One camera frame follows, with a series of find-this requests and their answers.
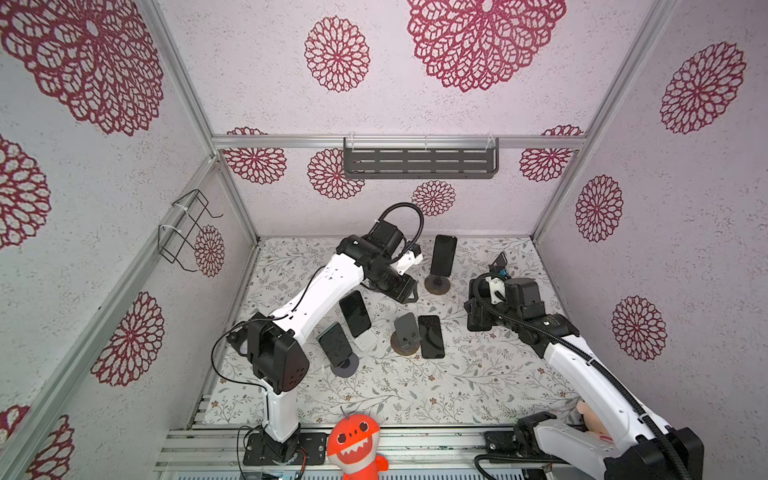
orange shark plush toy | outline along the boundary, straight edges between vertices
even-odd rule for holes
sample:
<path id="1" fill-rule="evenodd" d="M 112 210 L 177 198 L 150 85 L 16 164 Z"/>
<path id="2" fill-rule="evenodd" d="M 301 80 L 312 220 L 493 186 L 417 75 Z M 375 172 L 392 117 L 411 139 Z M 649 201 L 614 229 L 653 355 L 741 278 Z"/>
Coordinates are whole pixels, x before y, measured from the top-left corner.
<path id="1" fill-rule="evenodd" d="M 378 480 L 389 470 L 386 458 L 376 454 L 381 428 L 367 415 L 350 415 L 328 437 L 327 455 L 344 471 L 343 480 Z"/>

floral tablecloth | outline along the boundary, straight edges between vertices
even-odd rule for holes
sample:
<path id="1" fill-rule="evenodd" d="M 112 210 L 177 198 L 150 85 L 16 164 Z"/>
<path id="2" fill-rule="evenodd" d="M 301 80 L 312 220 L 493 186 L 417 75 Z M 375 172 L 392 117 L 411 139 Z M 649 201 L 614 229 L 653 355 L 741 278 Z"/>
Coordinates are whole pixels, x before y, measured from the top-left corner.
<path id="1" fill-rule="evenodd" d="M 261 251 L 240 310 L 248 319 L 255 310 L 269 313 L 299 292 L 316 268 L 327 263 L 339 238 L 270 238 Z M 529 413 L 548 410 L 558 416 L 571 413 L 578 394 L 564 378 L 517 336 L 501 327 L 490 332 L 469 332 L 462 304 L 468 281 L 488 271 L 499 252 L 506 252 L 508 271 L 538 281 L 548 313 L 561 312 L 541 261 L 531 241 L 521 238 L 459 238 L 451 275 L 451 289 L 443 296 L 424 289 L 429 275 L 434 238 L 419 241 L 425 260 L 409 273 L 419 281 L 419 301 L 400 305 L 394 300 L 357 287 L 368 307 L 379 344 L 361 353 L 355 375 L 334 376 L 317 336 L 333 322 L 351 335 L 338 306 L 315 328 L 304 346 L 310 372 L 298 388 L 299 417 L 304 424 L 335 423 L 345 412 L 365 412 L 382 424 L 458 425 L 514 422 Z M 404 313 L 438 315 L 442 323 L 445 358 L 423 359 L 418 353 L 400 356 L 389 337 L 394 320 Z M 231 379 L 254 380 L 251 365 L 229 346 L 221 372 Z M 206 423 L 260 422 L 263 394 L 256 386 L 220 379 L 210 397 Z"/>

smartphone screen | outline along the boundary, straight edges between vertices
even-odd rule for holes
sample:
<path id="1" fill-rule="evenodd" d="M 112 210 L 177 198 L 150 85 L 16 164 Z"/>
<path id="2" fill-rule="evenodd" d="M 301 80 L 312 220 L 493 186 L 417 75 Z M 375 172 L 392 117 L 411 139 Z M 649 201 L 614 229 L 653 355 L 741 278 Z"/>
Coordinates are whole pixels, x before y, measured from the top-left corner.
<path id="1" fill-rule="evenodd" d="M 453 256 L 456 253 L 456 237 L 438 235 L 432 251 L 432 268 L 429 273 L 436 276 L 451 276 Z"/>
<path id="2" fill-rule="evenodd" d="M 341 313 L 346 319 L 349 332 L 352 333 L 353 337 L 357 338 L 367 329 L 371 328 L 371 319 L 368 316 L 368 310 L 362 301 L 360 292 L 355 290 L 345 296 L 339 300 L 339 306 L 341 307 Z"/>
<path id="3" fill-rule="evenodd" d="M 331 325 L 328 330 L 320 335 L 317 341 L 333 366 L 341 366 L 344 360 L 352 355 L 352 346 L 349 344 L 349 340 L 346 339 L 344 330 L 342 330 L 339 322 Z"/>
<path id="4" fill-rule="evenodd" d="M 422 357 L 425 359 L 445 358 L 440 317 L 421 315 L 419 317 L 419 335 L 422 337 Z"/>

round stand base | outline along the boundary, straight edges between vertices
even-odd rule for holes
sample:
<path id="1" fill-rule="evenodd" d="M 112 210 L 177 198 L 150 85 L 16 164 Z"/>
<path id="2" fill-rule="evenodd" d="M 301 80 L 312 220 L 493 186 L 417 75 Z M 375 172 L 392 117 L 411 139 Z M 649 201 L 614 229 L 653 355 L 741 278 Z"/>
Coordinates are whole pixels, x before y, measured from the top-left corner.
<path id="1" fill-rule="evenodd" d="M 331 372 L 333 375 L 340 376 L 343 379 L 347 379 L 354 375 L 357 371 L 357 367 L 360 366 L 360 358 L 356 354 L 350 355 L 341 366 L 331 366 Z"/>
<path id="2" fill-rule="evenodd" d="M 401 349 L 400 345 L 399 345 L 399 343 L 397 341 L 397 332 L 392 332 L 392 337 L 389 338 L 389 345 L 392 346 L 392 349 L 395 350 L 395 353 L 397 353 L 398 355 L 402 355 L 402 356 L 411 356 L 411 355 L 413 355 L 414 353 L 419 351 L 419 347 L 421 346 L 418 343 L 416 343 L 416 346 L 413 347 L 411 350 L 403 350 L 403 349 Z"/>
<path id="3" fill-rule="evenodd" d="M 432 295 L 445 295 L 451 289 L 447 276 L 430 275 L 424 279 L 424 288 Z"/>

red floral pattern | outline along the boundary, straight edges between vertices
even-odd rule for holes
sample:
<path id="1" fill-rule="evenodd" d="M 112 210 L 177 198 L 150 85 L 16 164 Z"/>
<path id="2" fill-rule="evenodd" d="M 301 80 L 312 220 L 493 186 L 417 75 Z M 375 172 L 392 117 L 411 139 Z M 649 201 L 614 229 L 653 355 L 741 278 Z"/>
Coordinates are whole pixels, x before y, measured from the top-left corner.
<path id="1" fill-rule="evenodd" d="M 28 406 L 14 405 L 10 409 L 0 412 L 0 447 L 11 436 L 18 423 L 27 415 Z"/>
<path id="2" fill-rule="evenodd" d="M 453 206 L 454 200 L 456 192 L 451 184 L 440 180 L 430 180 L 419 185 L 411 195 L 411 201 L 427 217 L 444 214 Z"/>
<path id="3" fill-rule="evenodd" d="M 0 0 L 0 40 L 79 121 L 133 135 L 158 116 L 163 71 L 131 0 Z"/>
<path id="4" fill-rule="evenodd" d="M 328 198 L 340 200 L 357 195 L 365 180 L 352 180 L 344 174 L 344 152 L 338 148 L 319 151 L 306 168 L 315 190 Z"/>
<path id="5" fill-rule="evenodd" d="M 543 135 L 581 135 L 584 132 L 573 125 L 558 125 L 546 130 Z M 520 157 L 520 171 L 523 176 L 537 182 L 560 177 L 563 168 L 571 159 L 573 150 L 567 148 L 527 148 Z"/>
<path id="6" fill-rule="evenodd" d="M 667 324 L 645 298 L 628 296 L 620 301 L 611 324 L 621 349 L 636 360 L 652 360 L 667 345 Z"/>
<path id="7" fill-rule="evenodd" d="M 216 276 L 224 265 L 224 240 L 213 225 L 206 225 L 194 242 L 194 259 L 205 276 Z"/>
<path id="8" fill-rule="evenodd" d="M 618 227 L 623 206 L 619 183 L 608 175 L 598 175 L 584 185 L 578 196 L 578 231 L 591 242 L 605 240 Z"/>
<path id="9" fill-rule="evenodd" d="M 0 135 L 0 250 L 37 234 L 51 211 L 50 196 L 37 161 Z"/>
<path id="10" fill-rule="evenodd" d="M 48 434 L 43 449 L 35 456 L 27 468 L 29 480 L 61 480 L 69 472 L 69 462 L 74 453 L 72 435 L 74 429 L 69 425 L 69 415 L 62 415 L 56 430 Z"/>
<path id="11" fill-rule="evenodd" d="M 414 55 L 445 87 L 488 90 L 531 64 L 565 0 L 408 0 Z"/>
<path id="12" fill-rule="evenodd" d="M 304 42 L 306 66 L 330 91 L 348 91 L 366 77 L 371 58 L 366 38 L 346 18 L 325 17 Z"/>
<path id="13" fill-rule="evenodd" d="M 91 367 L 91 373 L 99 383 L 112 386 L 126 386 L 138 380 L 163 346 L 164 324 L 157 300 L 147 292 L 139 293 Z"/>
<path id="14" fill-rule="evenodd" d="M 744 53 L 722 41 L 683 62 L 661 98 L 661 121 L 674 133 L 687 134 L 711 124 L 736 98 L 744 81 Z"/>
<path id="15" fill-rule="evenodd" d="M 256 128 L 237 127 L 229 135 L 266 135 Z M 286 171 L 282 148 L 231 148 L 221 152 L 232 171 L 255 184 L 277 182 Z"/>

